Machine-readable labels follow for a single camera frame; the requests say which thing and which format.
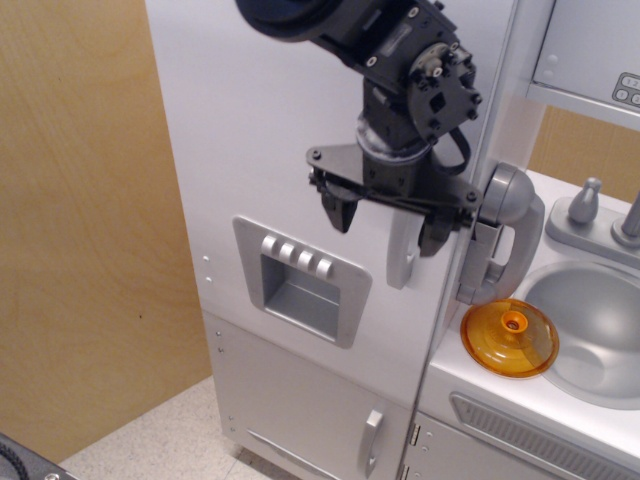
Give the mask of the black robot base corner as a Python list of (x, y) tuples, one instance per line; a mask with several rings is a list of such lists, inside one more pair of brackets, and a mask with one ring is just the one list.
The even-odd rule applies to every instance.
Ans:
[(34, 451), (1, 435), (2, 479), (69, 479), (68, 473)]

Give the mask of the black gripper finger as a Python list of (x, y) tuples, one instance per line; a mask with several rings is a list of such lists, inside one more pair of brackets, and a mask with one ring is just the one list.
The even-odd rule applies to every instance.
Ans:
[(331, 225), (341, 233), (351, 227), (361, 196), (338, 185), (325, 185), (320, 189), (321, 203)]
[(419, 235), (421, 257), (432, 257), (448, 241), (456, 224), (454, 212), (435, 212), (427, 215)]

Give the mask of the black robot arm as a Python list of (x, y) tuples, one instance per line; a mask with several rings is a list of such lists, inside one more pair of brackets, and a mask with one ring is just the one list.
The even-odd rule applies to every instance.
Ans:
[(471, 148), (462, 125), (478, 115), (471, 54), (439, 2), (241, 1), (259, 33), (309, 41), (363, 78), (353, 152), (315, 147), (310, 183), (332, 224), (347, 232), (369, 200), (418, 214), (422, 256), (472, 223), (480, 192), (462, 179)]

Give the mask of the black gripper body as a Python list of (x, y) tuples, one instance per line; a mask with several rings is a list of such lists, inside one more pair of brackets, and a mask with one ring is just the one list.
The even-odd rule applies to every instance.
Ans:
[(306, 153), (309, 182), (320, 189), (338, 185), (371, 201), (425, 217), (454, 212), (454, 230), (468, 226), (483, 200), (482, 192), (456, 175), (435, 168), (431, 154), (390, 162), (368, 155), (357, 144), (316, 146)]

